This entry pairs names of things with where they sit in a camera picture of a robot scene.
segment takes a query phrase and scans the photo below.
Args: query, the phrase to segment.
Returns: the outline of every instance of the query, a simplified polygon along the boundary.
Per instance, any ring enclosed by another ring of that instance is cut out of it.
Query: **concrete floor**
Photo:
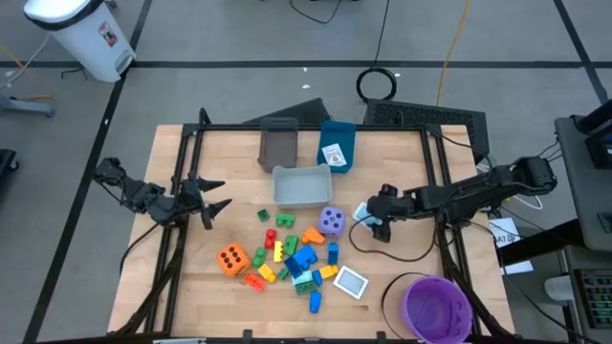
[[[126,36],[149,1],[118,0],[114,14]],[[335,6],[331,0],[296,3],[317,17]],[[612,46],[601,40],[612,29],[612,3],[563,4],[591,60],[612,60]],[[17,0],[0,3],[0,44],[25,60],[45,33],[23,17],[22,6]],[[380,60],[444,60],[462,6],[453,0],[391,0]],[[336,18],[323,26],[300,17],[287,1],[153,0],[136,52],[139,61],[369,60],[376,52],[383,11],[383,1],[345,1]],[[37,60],[73,58],[51,39]],[[580,57],[553,1],[474,0],[453,60],[580,62]],[[7,61],[0,54],[0,83],[6,72],[15,70]],[[355,92],[355,79],[362,68],[330,65],[337,67],[306,72],[301,68],[306,65],[264,68],[256,63],[253,68],[134,68],[124,82],[100,156],[121,158],[130,175],[141,178],[155,127],[194,121],[201,106],[215,123],[236,123],[322,97],[336,119],[361,122],[365,105]],[[552,143],[555,118],[586,114],[600,104],[585,68],[524,67],[451,68],[447,74],[442,105],[487,113],[492,155],[500,163],[536,154]],[[16,150],[22,162],[0,203],[2,343],[24,339],[114,87],[81,74],[60,79],[62,68],[33,70],[51,84],[57,112],[52,119],[0,114],[0,148]],[[396,100],[435,102],[440,69],[391,70],[401,75]],[[612,91],[612,70],[597,69],[597,75]],[[303,89],[305,84],[311,87]],[[379,97],[388,85],[372,75],[364,89]],[[2,92],[19,97],[40,90],[26,75]],[[543,198],[544,210],[510,204],[513,211],[545,227],[576,216],[562,160],[555,161],[554,168],[560,183]],[[106,332],[133,219],[91,185],[38,340]],[[544,256],[534,264],[535,272],[513,279],[539,303],[548,303],[541,282],[558,274],[557,258]],[[567,338],[508,286],[507,291],[518,333]],[[543,307],[562,320],[559,306]]]

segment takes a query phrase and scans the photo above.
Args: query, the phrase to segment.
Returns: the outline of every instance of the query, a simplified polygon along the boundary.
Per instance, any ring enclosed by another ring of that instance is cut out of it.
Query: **blue container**
[[[326,120],[321,124],[321,138],[318,142],[317,164],[327,163],[322,148],[337,143],[346,159],[344,166],[329,166],[332,173],[346,173],[353,167],[355,153],[355,132],[353,123]]]

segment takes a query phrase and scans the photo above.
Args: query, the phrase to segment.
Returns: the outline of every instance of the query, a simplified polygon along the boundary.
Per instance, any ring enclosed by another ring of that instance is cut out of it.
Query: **purple bowl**
[[[421,277],[405,291],[400,317],[428,343],[457,344],[470,334],[473,314],[459,287],[444,278]]]

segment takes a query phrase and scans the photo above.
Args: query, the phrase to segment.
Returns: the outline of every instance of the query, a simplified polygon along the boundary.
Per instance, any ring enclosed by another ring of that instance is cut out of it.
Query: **wooden table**
[[[447,126],[443,127],[443,131],[449,138],[469,144],[465,127]],[[180,133],[179,125],[158,127],[145,176],[148,182],[170,187]],[[258,131],[204,133],[199,175],[227,183],[208,192],[206,198],[212,202],[232,198],[233,202],[217,217],[213,230],[204,230],[199,216],[189,221],[172,335],[239,337],[244,329],[252,329],[256,337],[373,338],[376,331],[386,331],[388,337],[395,337],[385,325],[381,313],[383,289],[394,277],[407,271],[441,276],[442,264],[437,248],[422,261],[401,263],[378,254],[357,252],[351,247],[345,232],[338,239],[339,264],[355,270],[370,282],[361,300],[356,300],[334,287],[331,280],[326,280],[320,289],[322,303],[318,314],[309,313],[309,296],[297,296],[291,281],[278,281],[268,285],[263,292],[258,292],[243,282],[244,274],[232,279],[221,272],[215,261],[221,247],[239,242],[253,256],[255,249],[263,246],[266,229],[276,228],[273,220],[260,223],[256,214],[261,208],[267,208],[272,216],[278,211],[272,199],[271,175],[263,172],[256,161],[259,137]],[[319,132],[299,132],[298,166],[315,165],[318,139]],[[430,146],[437,168],[433,139]],[[447,141],[445,147],[453,181],[475,174],[469,149]],[[439,171],[437,180],[442,180]],[[334,175],[331,205],[352,214],[361,202],[375,195],[383,183],[391,183],[401,190],[427,184],[418,132],[358,131],[353,168],[346,175]],[[301,235],[308,226],[315,226],[320,209],[291,212],[297,217],[295,226],[292,229],[278,228],[278,238],[281,240],[288,234]],[[484,215],[477,215],[474,221],[489,226]],[[137,216],[131,240],[138,238],[151,225],[152,220],[148,215]],[[375,241],[366,228],[357,226],[354,239],[359,247],[377,248],[412,258],[421,255],[428,247],[432,230],[431,219],[394,223],[391,243],[384,244]],[[513,332],[492,236],[476,226],[464,228],[463,235],[475,292],[499,323]],[[138,245],[127,258],[109,330],[123,325],[149,292],[160,239],[159,230]],[[317,255],[323,257],[315,265],[318,268],[326,261],[327,245],[315,247]],[[267,263],[276,272],[283,267],[281,263],[273,263],[270,253]],[[255,268],[251,268],[251,271],[256,273]],[[414,279],[406,276],[399,280],[385,301],[391,326],[404,338],[413,338],[414,335],[403,326],[398,303]],[[156,329],[161,328],[165,301],[166,296],[161,296]]]

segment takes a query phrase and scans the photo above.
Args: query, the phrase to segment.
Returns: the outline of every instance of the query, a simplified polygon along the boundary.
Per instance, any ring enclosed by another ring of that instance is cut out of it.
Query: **gray container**
[[[284,168],[272,171],[272,194],[281,209],[323,207],[332,200],[332,172],[327,164],[317,167]]]
[[[257,162],[270,173],[275,166],[295,167],[297,161],[297,119],[261,119],[261,140]]]

